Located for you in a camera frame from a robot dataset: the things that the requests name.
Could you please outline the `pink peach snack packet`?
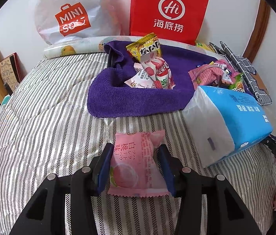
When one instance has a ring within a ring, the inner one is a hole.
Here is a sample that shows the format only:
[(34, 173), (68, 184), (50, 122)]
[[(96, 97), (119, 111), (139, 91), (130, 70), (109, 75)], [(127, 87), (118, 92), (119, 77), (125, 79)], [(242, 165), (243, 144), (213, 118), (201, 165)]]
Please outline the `pink peach snack packet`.
[(154, 160), (154, 153), (164, 137), (164, 130), (116, 133), (110, 161), (108, 194), (122, 197), (158, 197), (169, 194)]

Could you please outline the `blue tissue pack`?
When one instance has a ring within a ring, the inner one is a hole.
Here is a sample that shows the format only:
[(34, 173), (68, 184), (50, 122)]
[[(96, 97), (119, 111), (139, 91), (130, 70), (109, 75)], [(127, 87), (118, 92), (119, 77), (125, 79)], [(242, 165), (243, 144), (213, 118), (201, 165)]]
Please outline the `blue tissue pack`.
[(254, 97), (224, 88), (197, 87), (182, 114), (204, 168), (252, 147), (273, 131)]

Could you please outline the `green black snack packet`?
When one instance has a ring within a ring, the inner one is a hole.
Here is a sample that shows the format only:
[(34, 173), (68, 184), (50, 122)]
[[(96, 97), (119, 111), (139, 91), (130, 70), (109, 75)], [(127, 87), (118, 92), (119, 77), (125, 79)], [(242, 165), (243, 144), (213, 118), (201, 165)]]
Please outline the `green black snack packet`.
[(235, 76), (234, 83), (229, 85), (229, 90), (237, 91), (237, 92), (245, 92), (244, 84), (243, 84), (243, 75), (238, 74)]

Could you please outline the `striped grey quilt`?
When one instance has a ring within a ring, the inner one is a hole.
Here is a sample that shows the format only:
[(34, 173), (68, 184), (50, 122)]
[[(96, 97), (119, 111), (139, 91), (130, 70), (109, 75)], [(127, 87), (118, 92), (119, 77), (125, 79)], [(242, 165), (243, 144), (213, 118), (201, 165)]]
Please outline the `striped grey quilt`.
[(96, 118), (87, 110), (104, 53), (41, 60), (0, 114), (0, 234), (9, 234), (49, 174), (73, 174), (115, 134), (164, 130), (164, 143), (183, 165), (204, 176), (224, 175), (266, 234), (273, 222), (276, 162), (262, 144), (203, 168), (180, 111), (146, 117)]

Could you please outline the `grey checkered star cloth bag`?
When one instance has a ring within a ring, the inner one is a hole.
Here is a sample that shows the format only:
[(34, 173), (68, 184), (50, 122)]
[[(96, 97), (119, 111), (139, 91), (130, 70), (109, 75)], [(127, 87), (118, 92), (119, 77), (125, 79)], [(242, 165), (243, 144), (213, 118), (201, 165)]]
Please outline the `grey checkered star cloth bag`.
[(209, 46), (219, 55), (224, 56), (233, 67), (243, 74), (243, 81), (261, 106), (272, 104), (272, 99), (252, 63), (243, 56), (235, 55), (229, 47), (220, 41), (221, 47), (209, 42)]

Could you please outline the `purple pink snack bag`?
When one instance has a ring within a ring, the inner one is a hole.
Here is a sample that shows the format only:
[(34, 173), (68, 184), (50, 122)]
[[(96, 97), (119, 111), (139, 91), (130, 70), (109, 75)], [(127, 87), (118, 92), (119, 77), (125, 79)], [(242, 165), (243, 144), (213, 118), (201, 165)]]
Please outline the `purple pink snack bag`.
[(238, 75), (239, 73), (225, 60), (212, 61), (189, 71), (195, 90), (203, 85), (229, 88), (236, 82)]

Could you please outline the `purple towel covered tray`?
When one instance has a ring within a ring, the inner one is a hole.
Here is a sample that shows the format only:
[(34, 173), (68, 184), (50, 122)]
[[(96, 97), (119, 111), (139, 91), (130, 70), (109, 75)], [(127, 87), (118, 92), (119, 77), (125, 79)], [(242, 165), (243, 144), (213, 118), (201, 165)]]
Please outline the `purple towel covered tray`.
[(196, 51), (161, 45), (175, 87), (172, 90), (131, 88), (125, 81), (136, 71), (126, 46), (128, 41), (110, 41), (104, 45), (108, 67), (92, 82), (87, 95), (87, 109), (99, 118), (148, 116), (184, 109), (194, 94), (189, 71), (198, 65), (216, 61), (213, 56)]

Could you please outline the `strawberry white snack bag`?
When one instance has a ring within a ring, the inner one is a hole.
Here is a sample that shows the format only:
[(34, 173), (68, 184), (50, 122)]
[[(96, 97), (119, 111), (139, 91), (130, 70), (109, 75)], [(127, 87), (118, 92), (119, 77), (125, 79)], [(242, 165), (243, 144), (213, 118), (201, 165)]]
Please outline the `strawberry white snack bag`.
[(175, 87), (174, 79), (168, 63), (158, 56), (134, 63), (136, 74), (125, 81), (125, 84), (131, 88), (139, 89), (173, 89)]

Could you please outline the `rolled fruit print mat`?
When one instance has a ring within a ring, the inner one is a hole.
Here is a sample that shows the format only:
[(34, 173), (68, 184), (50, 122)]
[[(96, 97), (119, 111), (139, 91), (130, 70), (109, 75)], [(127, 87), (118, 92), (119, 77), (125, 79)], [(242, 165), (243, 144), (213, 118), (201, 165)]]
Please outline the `rolled fruit print mat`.
[[(123, 45), (128, 45), (132, 42), (138, 41), (142, 37), (139, 36), (102, 36), (102, 37), (87, 37), (77, 40), (66, 41), (50, 45), (44, 49), (44, 58), (51, 59), (70, 55), (91, 54), (98, 52), (105, 52), (104, 45), (111, 41), (119, 41)], [(181, 50), (190, 50), (199, 52), (200, 50), (189, 44), (178, 41), (171, 41), (166, 39), (159, 39), (161, 50), (166, 53), (169, 48), (180, 48)]]

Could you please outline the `yellow triangular snack packet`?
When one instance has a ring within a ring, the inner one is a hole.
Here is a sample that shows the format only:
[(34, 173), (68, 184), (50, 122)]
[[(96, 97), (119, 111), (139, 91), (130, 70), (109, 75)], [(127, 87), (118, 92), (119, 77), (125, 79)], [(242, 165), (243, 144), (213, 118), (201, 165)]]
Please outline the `yellow triangular snack packet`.
[(162, 57), (160, 42), (155, 33), (147, 34), (138, 41), (127, 45), (126, 50), (138, 62)]

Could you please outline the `red Haidilao paper bag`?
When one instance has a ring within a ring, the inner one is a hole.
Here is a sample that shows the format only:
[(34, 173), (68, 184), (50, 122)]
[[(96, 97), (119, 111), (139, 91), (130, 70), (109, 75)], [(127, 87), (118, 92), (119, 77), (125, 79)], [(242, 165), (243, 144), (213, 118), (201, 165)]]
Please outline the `red Haidilao paper bag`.
[(159, 38), (194, 45), (209, 0), (131, 0), (130, 35), (155, 33)]

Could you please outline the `white Miniso plastic bag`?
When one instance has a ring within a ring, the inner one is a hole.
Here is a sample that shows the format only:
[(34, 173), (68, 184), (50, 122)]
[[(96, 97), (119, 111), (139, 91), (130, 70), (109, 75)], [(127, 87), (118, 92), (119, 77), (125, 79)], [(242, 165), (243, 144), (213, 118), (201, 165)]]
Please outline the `white Miniso plastic bag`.
[(34, 24), (49, 45), (122, 32), (111, 0), (34, 0)]

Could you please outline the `yellow snack bag by wall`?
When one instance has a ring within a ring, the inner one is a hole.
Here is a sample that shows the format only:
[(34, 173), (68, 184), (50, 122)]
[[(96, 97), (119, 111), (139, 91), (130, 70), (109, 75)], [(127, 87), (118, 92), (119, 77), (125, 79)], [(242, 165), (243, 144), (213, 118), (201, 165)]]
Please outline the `yellow snack bag by wall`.
[(215, 52), (213, 47), (211, 47), (210, 45), (207, 45), (203, 42), (199, 42), (199, 41), (196, 40), (195, 45), (196, 45), (196, 47), (199, 47), (201, 49), (204, 49), (204, 50), (207, 50), (207, 51), (210, 51), (210, 52)]

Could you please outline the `brown wooden door frame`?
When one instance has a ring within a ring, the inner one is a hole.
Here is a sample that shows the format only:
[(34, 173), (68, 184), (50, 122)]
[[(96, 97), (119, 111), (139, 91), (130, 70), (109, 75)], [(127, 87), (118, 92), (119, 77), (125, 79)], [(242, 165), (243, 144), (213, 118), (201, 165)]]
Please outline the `brown wooden door frame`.
[(250, 39), (244, 51), (243, 57), (247, 58), (251, 63), (254, 61), (264, 39), (266, 29), (269, 23), (271, 7), (266, 0), (260, 0), (255, 19), (255, 25), (251, 33)]

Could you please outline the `patterned picture frame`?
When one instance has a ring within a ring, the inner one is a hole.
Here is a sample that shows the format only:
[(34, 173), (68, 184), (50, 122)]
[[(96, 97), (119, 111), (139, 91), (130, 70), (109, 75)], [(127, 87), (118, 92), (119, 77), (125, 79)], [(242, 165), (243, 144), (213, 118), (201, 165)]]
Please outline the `patterned picture frame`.
[(0, 61), (0, 75), (4, 87), (9, 94), (12, 94), (23, 79), (17, 53), (13, 53)]

